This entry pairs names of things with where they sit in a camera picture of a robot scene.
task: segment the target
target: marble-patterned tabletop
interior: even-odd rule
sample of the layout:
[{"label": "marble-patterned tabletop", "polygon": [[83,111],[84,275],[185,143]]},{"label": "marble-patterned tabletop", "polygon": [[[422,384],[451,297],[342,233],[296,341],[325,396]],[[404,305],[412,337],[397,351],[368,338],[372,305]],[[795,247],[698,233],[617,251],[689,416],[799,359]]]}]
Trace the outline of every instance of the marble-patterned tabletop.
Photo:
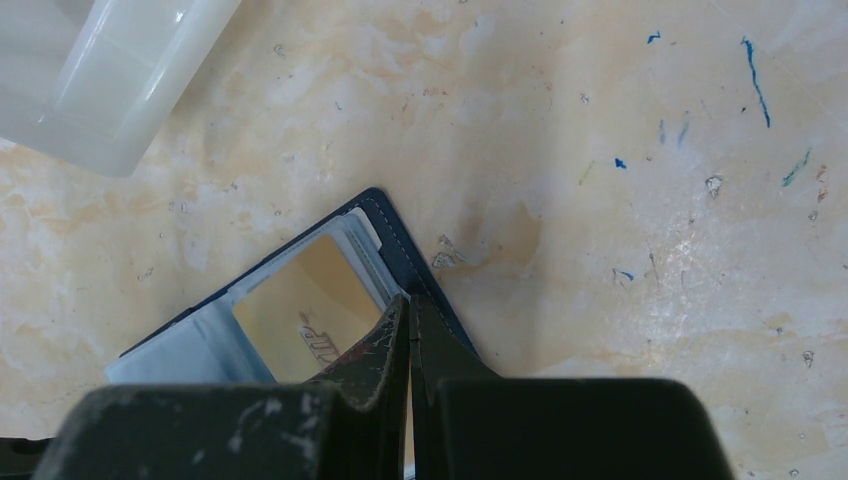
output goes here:
[{"label": "marble-patterned tabletop", "polygon": [[376,185],[498,372],[678,379],[739,478],[840,478],[846,65],[835,0],[244,0],[132,177],[0,145],[0,436]]}]

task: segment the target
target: plastic container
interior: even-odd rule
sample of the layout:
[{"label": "plastic container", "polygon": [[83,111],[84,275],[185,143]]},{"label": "plastic container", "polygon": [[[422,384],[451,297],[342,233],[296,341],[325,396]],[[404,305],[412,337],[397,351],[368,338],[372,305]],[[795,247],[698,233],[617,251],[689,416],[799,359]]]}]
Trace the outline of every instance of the plastic container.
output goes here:
[{"label": "plastic container", "polygon": [[133,172],[240,0],[3,0],[0,137]]}]

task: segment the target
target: gold card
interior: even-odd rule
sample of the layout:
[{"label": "gold card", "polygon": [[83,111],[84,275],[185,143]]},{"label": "gold card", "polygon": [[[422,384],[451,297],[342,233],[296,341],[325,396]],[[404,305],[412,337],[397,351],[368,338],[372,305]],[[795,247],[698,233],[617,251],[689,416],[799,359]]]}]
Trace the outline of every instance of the gold card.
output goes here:
[{"label": "gold card", "polygon": [[322,235],[233,307],[274,378],[302,382],[362,339],[382,312],[336,242]]}]

